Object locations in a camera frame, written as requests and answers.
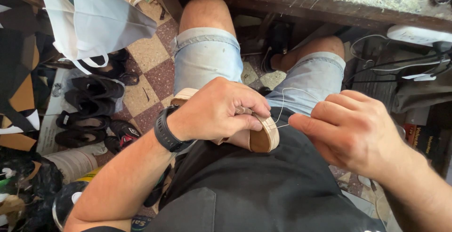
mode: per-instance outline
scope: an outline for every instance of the red and black sneaker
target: red and black sneaker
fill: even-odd
[[[110,130],[115,134],[115,137],[106,137],[104,144],[112,154],[119,153],[122,149],[141,137],[141,134],[135,126],[123,120],[111,121]]]

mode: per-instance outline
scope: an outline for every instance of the left hand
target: left hand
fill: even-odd
[[[217,77],[168,116],[168,128],[181,141],[231,137],[245,129],[262,130],[256,117],[234,115],[238,106],[250,108],[263,118],[270,117],[265,97],[246,85]]]

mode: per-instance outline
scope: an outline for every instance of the hand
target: hand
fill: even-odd
[[[217,77],[167,118],[168,127],[181,141],[230,137],[245,129],[262,130],[256,117],[235,116],[238,106],[250,108],[263,118],[270,117],[270,106],[262,95],[246,85]]]
[[[328,95],[311,117],[294,114],[289,124],[305,133],[331,165],[377,181],[411,151],[383,103],[355,91]]]

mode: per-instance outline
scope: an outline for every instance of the black wristwatch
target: black wristwatch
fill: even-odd
[[[194,142],[194,139],[188,141],[180,141],[171,133],[170,129],[168,129],[166,118],[178,108],[179,105],[177,104],[164,108],[160,112],[157,120],[155,120],[154,125],[154,133],[157,137],[157,140],[164,148],[168,149],[170,152],[181,152]]]

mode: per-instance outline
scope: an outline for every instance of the forearm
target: forearm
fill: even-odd
[[[113,158],[89,183],[72,210],[71,222],[128,220],[138,212],[172,156],[151,130]]]
[[[381,180],[404,231],[452,231],[452,187],[412,149],[405,149],[392,173]]]

